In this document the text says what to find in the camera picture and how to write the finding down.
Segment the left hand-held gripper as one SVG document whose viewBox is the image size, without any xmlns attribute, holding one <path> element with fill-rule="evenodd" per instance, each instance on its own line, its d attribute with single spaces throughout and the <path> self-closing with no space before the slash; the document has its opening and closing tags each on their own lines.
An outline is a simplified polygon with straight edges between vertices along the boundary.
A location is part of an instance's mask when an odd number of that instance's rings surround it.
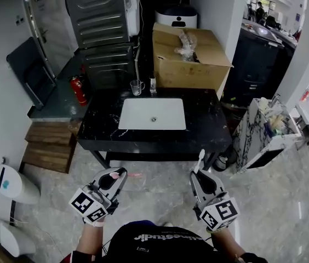
<svg viewBox="0 0 309 263">
<path fill-rule="evenodd" d="M 119 206 L 117 196 L 127 178 L 128 171 L 125 168 L 101 170 L 92 182 L 76 191 L 69 204 L 86 224 L 102 225 L 104 218 L 112 215 Z"/>
</svg>

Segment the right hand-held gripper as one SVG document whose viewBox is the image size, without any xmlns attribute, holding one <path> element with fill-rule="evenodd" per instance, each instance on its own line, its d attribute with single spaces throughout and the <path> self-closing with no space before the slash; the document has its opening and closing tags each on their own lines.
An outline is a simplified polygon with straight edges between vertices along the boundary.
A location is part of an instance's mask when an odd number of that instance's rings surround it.
<svg viewBox="0 0 309 263">
<path fill-rule="evenodd" d="M 228 227 L 240 215 L 235 198 L 216 175 L 206 170 L 191 171 L 190 185 L 196 198 L 193 210 L 197 219 L 206 224 L 208 232 Z"/>
</svg>

